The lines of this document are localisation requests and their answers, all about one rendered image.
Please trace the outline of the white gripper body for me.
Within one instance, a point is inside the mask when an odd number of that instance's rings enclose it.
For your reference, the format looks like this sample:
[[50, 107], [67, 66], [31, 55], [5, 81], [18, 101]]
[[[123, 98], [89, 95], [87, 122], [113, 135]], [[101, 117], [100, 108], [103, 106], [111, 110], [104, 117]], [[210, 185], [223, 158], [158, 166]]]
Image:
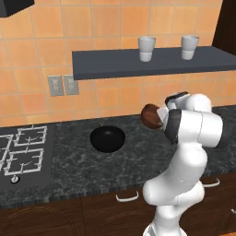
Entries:
[[169, 109], [167, 107], [161, 107], [161, 108], [157, 109], [157, 114], [161, 120], [163, 128], [166, 127], [165, 117], [168, 115], [168, 113], [169, 113]]

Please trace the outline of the brown bowl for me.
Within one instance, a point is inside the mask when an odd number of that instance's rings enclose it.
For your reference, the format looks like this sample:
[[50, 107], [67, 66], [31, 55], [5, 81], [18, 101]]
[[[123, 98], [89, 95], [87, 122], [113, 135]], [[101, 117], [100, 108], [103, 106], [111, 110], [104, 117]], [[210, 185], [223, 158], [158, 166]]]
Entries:
[[142, 123], [150, 129], [159, 129], [162, 127], [162, 121], [159, 118], [157, 110], [159, 107], [155, 104], [147, 104], [141, 112]]

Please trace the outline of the black bowl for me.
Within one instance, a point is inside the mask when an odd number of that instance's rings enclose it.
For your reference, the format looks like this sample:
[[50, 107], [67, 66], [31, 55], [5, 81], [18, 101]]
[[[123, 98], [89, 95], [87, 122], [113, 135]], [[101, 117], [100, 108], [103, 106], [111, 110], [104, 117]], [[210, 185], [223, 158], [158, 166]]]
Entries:
[[104, 125], [95, 128], [89, 136], [91, 145], [100, 152], [113, 153], [125, 142], [125, 133], [121, 128]]

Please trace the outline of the dark brown cabinet door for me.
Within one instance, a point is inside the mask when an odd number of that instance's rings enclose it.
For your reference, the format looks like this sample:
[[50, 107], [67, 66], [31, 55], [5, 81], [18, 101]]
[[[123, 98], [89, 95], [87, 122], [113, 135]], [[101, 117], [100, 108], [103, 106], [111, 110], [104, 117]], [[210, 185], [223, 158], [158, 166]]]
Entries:
[[81, 198], [86, 236], [143, 236], [156, 208], [141, 188]]
[[183, 213], [180, 226], [187, 236], [219, 236], [236, 205], [236, 173], [202, 177], [201, 182], [219, 185], [205, 188], [204, 199]]
[[81, 201], [0, 210], [0, 236], [86, 236]]

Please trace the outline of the white cup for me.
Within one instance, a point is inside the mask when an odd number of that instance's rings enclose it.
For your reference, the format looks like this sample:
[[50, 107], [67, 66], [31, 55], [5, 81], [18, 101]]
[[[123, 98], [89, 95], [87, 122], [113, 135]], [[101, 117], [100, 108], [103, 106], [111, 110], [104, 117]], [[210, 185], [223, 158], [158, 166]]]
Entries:
[[182, 36], [182, 59], [191, 60], [194, 57], [195, 49], [199, 43], [199, 38], [194, 35]]
[[138, 38], [139, 59], [142, 62], [149, 62], [155, 48], [156, 38], [143, 36]]

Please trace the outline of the black hob with white grates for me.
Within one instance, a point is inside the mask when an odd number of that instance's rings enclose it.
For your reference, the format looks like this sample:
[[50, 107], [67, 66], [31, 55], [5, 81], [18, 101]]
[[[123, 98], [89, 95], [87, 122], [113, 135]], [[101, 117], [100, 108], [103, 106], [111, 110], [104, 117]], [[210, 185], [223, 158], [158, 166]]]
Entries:
[[[0, 128], [0, 192], [48, 185], [55, 124]], [[16, 175], [17, 183], [11, 183]]]

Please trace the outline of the black range hood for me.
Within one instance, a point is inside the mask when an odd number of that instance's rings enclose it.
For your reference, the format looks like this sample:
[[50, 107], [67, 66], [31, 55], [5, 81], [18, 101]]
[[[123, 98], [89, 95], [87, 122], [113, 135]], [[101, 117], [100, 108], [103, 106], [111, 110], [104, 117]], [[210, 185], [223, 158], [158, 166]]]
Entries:
[[34, 4], [34, 0], [0, 0], [0, 18], [10, 17]]

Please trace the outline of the dark grey wall shelf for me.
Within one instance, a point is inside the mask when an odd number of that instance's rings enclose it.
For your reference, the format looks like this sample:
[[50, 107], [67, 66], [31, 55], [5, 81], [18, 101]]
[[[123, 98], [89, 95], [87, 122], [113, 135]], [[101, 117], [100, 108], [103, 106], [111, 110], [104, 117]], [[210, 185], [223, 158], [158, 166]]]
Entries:
[[155, 48], [150, 62], [137, 49], [72, 52], [74, 80], [145, 77], [236, 70], [236, 56], [212, 46], [197, 47], [192, 60], [180, 48]]

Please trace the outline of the grey wall outlet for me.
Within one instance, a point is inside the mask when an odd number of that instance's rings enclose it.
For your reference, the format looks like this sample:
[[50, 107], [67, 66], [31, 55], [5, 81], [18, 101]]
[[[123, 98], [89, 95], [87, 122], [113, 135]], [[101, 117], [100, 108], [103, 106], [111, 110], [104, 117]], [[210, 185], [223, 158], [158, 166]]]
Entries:
[[77, 95], [79, 93], [77, 81], [72, 75], [64, 75], [64, 81], [66, 95]]
[[61, 76], [48, 76], [48, 84], [52, 97], [63, 96], [63, 80]]

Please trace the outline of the dark brown wall cabinet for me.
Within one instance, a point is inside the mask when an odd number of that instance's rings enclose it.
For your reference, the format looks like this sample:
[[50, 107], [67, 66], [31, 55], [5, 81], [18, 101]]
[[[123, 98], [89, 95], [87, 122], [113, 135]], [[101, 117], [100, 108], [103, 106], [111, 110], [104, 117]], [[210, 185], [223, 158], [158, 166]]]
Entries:
[[212, 45], [236, 55], [236, 0], [223, 0]]

